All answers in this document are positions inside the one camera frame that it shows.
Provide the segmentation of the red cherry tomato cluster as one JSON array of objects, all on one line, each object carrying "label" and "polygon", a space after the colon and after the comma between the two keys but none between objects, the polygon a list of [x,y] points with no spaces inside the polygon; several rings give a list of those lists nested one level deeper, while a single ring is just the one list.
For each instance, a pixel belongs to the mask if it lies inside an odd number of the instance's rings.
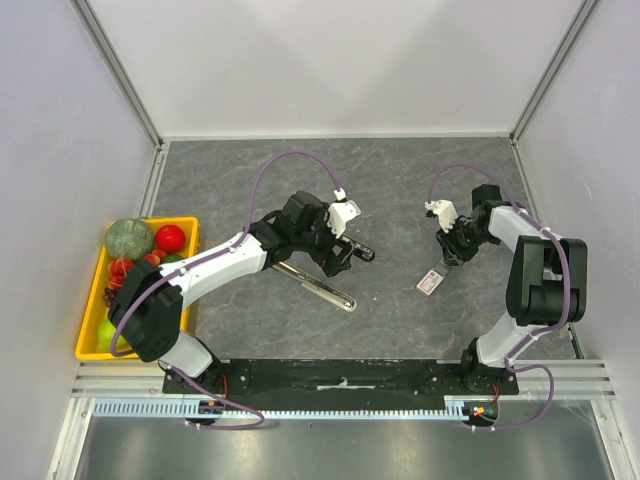
[{"label": "red cherry tomato cluster", "polygon": [[129,258],[118,258],[108,265],[109,278],[107,287],[117,291],[124,285],[128,274],[134,266],[134,261]]}]

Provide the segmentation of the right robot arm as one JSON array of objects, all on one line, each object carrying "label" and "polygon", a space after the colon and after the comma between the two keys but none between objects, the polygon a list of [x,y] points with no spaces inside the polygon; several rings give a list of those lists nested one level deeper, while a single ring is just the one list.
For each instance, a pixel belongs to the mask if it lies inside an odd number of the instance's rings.
[{"label": "right robot arm", "polygon": [[486,334],[471,341],[455,370],[469,393],[494,386],[511,390],[513,360],[553,328],[584,316],[587,245],[539,225],[523,207],[504,200],[496,185],[473,190],[468,216],[458,214],[448,200],[430,201],[425,208],[440,226],[436,240],[442,257],[428,274],[434,286],[451,269],[470,262],[486,243],[504,244],[513,254],[506,311]]}]

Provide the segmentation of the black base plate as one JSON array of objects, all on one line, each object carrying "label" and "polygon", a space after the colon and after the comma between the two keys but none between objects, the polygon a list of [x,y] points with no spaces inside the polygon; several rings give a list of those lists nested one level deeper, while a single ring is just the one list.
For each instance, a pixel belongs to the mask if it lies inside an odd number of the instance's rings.
[{"label": "black base plate", "polygon": [[432,359],[231,359],[193,378],[213,393],[288,395],[370,390],[429,396],[515,396],[517,377],[505,368]]}]

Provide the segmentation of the green pear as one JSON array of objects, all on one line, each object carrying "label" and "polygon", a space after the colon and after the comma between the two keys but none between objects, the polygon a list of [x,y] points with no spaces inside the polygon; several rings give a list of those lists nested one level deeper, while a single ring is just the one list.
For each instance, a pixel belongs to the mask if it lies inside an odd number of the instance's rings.
[{"label": "green pear", "polygon": [[[109,353],[111,351],[111,344],[113,337],[116,333],[116,327],[108,320],[103,320],[97,330],[97,346],[96,351],[98,353]],[[128,343],[123,336],[120,336],[116,343],[116,351],[122,352],[128,348]]]}]

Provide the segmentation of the green striped melon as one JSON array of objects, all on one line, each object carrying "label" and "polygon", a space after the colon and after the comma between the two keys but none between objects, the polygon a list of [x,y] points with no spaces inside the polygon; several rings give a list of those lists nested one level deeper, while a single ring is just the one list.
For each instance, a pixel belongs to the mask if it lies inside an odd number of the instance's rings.
[{"label": "green striped melon", "polygon": [[107,228],[104,245],[114,259],[138,260],[153,250],[154,233],[143,220],[124,218]]}]

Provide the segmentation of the red apple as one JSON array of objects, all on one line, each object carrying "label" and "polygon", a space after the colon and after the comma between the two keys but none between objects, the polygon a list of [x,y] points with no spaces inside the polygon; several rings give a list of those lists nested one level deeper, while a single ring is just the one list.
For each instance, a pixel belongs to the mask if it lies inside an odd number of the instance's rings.
[{"label": "red apple", "polygon": [[155,234],[155,243],[158,249],[167,254],[181,251],[187,241],[184,231],[175,224],[167,224],[160,227]]}]

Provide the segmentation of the green avocado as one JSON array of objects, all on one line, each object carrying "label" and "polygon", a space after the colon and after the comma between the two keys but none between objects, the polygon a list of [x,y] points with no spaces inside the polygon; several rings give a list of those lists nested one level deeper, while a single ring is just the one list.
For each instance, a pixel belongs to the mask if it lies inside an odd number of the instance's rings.
[{"label": "green avocado", "polygon": [[170,264],[170,263],[175,263],[183,260],[184,260],[184,257],[179,254],[176,254],[176,253],[167,254],[162,260],[162,264]]}]

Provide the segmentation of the silver and black stapler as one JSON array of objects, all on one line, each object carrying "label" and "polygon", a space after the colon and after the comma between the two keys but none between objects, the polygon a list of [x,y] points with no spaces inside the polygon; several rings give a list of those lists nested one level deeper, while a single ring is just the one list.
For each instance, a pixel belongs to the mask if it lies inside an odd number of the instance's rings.
[{"label": "silver and black stapler", "polygon": [[280,262],[273,265],[272,269],[297,281],[307,291],[346,312],[354,312],[357,308],[357,300],[355,298],[323,283],[297,267],[286,262]]}]

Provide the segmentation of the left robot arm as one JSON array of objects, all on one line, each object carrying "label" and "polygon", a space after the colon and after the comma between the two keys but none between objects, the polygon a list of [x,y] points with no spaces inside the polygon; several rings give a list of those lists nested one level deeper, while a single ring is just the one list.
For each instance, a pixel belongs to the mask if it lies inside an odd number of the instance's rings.
[{"label": "left robot arm", "polygon": [[298,191],[283,208],[215,248],[164,266],[139,260],[108,312],[114,336],[125,339],[140,360],[160,361],[184,374],[196,392],[211,392],[219,382],[219,361],[182,329],[183,311],[217,288],[269,269],[295,252],[308,254],[328,277],[350,269],[353,257],[372,261],[373,250],[345,234],[348,222],[359,214],[359,207],[344,196],[327,203]]}]

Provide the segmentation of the purple grape bunch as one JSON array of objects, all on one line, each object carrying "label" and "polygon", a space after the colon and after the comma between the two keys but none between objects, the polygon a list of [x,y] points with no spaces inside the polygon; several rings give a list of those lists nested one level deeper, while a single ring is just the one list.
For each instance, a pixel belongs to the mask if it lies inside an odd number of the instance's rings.
[{"label": "purple grape bunch", "polygon": [[107,307],[110,307],[114,303],[117,294],[118,294],[117,290],[111,289],[109,287],[104,288],[102,299]]}]

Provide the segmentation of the red white staple box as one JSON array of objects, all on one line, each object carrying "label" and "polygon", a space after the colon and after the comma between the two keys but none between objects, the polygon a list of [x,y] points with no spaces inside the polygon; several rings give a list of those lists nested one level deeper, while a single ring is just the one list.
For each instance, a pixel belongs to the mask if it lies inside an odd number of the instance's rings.
[{"label": "red white staple box", "polygon": [[448,276],[452,266],[443,261],[437,262],[417,283],[416,290],[426,297],[430,297]]}]

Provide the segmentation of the peach fruit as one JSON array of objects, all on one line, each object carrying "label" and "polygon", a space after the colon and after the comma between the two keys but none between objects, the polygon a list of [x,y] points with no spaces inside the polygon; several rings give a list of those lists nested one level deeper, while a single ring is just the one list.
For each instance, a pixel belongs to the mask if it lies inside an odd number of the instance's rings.
[{"label": "peach fruit", "polygon": [[144,259],[153,266],[159,266],[165,260],[167,254],[161,249],[154,249],[151,253],[146,254]]}]

